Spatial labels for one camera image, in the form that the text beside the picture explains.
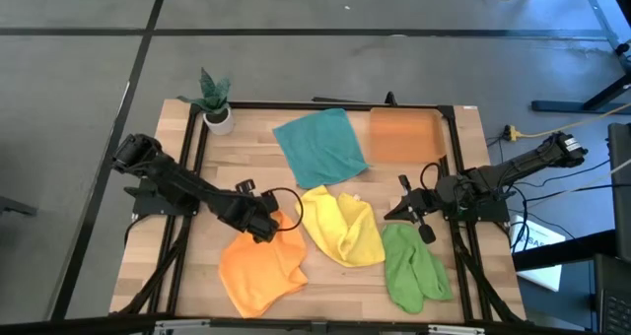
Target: table leg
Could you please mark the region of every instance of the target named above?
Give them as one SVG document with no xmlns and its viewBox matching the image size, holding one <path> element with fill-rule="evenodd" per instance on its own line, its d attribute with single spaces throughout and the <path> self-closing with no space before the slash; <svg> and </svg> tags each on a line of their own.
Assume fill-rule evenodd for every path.
<svg viewBox="0 0 631 335">
<path fill-rule="evenodd" d="M 630 89 L 630 84 L 631 77 L 625 75 L 586 102 L 534 100 L 531 106 L 532 110 L 539 112 L 605 113 L 623 105 L 609 102 Z M 631 108 L 622 109 L 615 114 L 631 114 Z"/>
<path fill-rule="evenodd" d="M 615 256 L 615 230 L 577 237 L 513 254 L 516 271 L 581 261 L 601 253 Z"/>
<path fill-rule="evenodd" d="M 13 211 L 27 216 L 34 216 L 35 213 L 37 213 L 37 208 L 0 196 L 0 214 L 5 211 Z"/>
</svg>

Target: translucent orange tray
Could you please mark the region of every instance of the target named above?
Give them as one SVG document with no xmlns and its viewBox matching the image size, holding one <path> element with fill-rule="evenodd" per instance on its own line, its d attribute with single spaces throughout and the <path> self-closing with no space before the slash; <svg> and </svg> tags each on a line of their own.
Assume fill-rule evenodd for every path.
<svg viewBox="0 0 631 335">
<path fill-rule="evenodd" d="M 373 108 L 369 131 L 371 163 L 430 163 L 446 154 L 435 109 Z"/>
</svg>

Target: gray floor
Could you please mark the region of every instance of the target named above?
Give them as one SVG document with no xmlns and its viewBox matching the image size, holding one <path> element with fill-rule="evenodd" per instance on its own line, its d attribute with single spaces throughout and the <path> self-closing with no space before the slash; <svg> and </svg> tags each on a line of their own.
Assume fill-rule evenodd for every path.
<svg viewBox="0 0 631 335">
<path fill-rule="evenodd" d="M 600 1 L 620 37 L 628 38 L 621 14 L 610 11 L 610 0 Z M 0 27 L 142 28 L 152 3 L 0 0 Z M 166 0 L 158 27 L 588 30 L 598 23 L 587 0 Z M 137 37 L 0 37 L 0 195 L 39 207 L 35 218 L 0 218 L 0 323 L 45 317 L 138 45 Z M 527 133 L 586 118 L 534 113 L 528 104 L 583 101 L 622 75 L 609 44 L 593 40 L 155 37 L 125 132 L 152 133 L 163 99 L 196 96 L 200 66 L 232 79 L 234 101 L 376 102 L 394 91 L 401 102 L 475 104 L 487 137 L 507 123 Z M 606 125 L 613 121 L 628 117 L 571 130 L 590 149 L 585 167 L 607 159 Z M 505 144 L 504 155 L 538 143 Z M 490 153 L 498 163 L 497 147 Z M 604 171 L 524 192 L 573 187 Z M 529 180 L 565 172 L 549 169 Z M 134 183 L 111 176 L 72 317 L 107 312 L 132 205 L 122 186 Z M 586 235 L 612 228 L 610 200 L 606 190 L 575 194 L 533 212 Z M 519 200 L 510 203 L 521 209 Z"/>
</svg>

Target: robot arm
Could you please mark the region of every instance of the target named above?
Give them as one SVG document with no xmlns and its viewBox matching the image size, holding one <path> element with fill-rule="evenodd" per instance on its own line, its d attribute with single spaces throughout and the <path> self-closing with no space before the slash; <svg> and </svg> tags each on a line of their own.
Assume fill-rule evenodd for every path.
<svg viewBox="0 0 631 335">
<path fill-rule="evenodd" d="M 255 241 L 271 241 L 278 230 L 278 222 L 270 213 L 278 210 L 272 192 L 254 196 L 249 188 L 239 184 L 241 191 L 219 189 L 191 171 L 176 164 L 163 153 L 160 142 L 144 134 L 129 135 L 113 156 L 113 169 L 148 178 L 158 193 L 176 207 L 196 208 L 199 201 L 208 205 L 220 221 L 240 232 L 249 232 Z"/>
<path fill-rule="evenodd" d="M 442 210 L 450 218 L 479 221 L 481 216 L 488 215 L 492 210 L 488 209 L 490 206 L 513 195 L 504 192 L 505 186 L 511 186 L 517 180 L 547 167 L 577 167 L 583 163 L 587 153 L 588 150 L 581 147 L 572 135 L 558 132 L 537 148 L 497 166 L 471 168 L 458 175 L 439 176 L 435 189 L 411 189 L 407 177 L 402 175 L 399 180 L 405 194 L 385 218 L 419 222 L 419 233 L 429 243 L 435 237 L 431 228 L 423 223 L 423 216 Z M 498 219 L 497 216 L 492 217 L 494 221 Z"/>
</svg>

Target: green cloth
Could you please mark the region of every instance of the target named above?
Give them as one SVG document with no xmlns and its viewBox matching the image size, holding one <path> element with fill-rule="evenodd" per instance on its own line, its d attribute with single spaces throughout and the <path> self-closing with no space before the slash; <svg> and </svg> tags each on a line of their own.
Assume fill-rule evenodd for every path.
<svg viewBox="0 0 631 335">
<path fill-rule="evenodd" d="M 423 310 L 425 298 L 446 301 L 454 297 L 445 266 L 430 253 L 416 229 L 389 224 L 382 240 L 387 292 L 401 309 L 415 314 Z"/>
<path fill-rule="evenodd" d="M 308 114 L 275 128 L 274 135 L 302 188 L 338 183 L 368 168 L 342 108 Z"/>
</svg>

